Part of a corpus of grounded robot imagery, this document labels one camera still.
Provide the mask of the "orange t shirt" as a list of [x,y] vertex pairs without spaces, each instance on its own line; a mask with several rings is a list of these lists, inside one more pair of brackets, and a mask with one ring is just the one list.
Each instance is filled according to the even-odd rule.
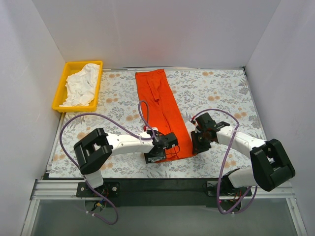
[[179,146],[166,151],[166,161],[193,157],[192,141],[163,69],[135,73],[137,93],[144,117],[163,134],[173,132]]

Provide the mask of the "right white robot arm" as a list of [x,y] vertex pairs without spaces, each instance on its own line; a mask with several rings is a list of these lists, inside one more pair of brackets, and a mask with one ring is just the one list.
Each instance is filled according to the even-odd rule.
[[251,167],[237,168],[222,176],[220,189],[227,195],[236,194],[242,187],[259,186],[270,192],[295,177],[295,169],[277,139],[269,141],[238,132],[227,122],[215,122],[208,113],[191,119],[195,130],[191,132],[192,153],[199,154],[216,142],[243,154]]

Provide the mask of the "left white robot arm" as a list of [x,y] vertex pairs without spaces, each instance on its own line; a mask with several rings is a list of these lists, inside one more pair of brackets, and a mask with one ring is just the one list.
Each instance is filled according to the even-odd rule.
[[95,197],[104,193],[105,185],[101,167],[106,160],[115,155],[142,153],[145,162],[156,163],[166,159],[166,151],[178,145],[176,135],[166,135],[157,129],[147,130],[136,138],[132,135],[105,133],[97,128],[74,145],[79,170],[88,183],[88,191]]

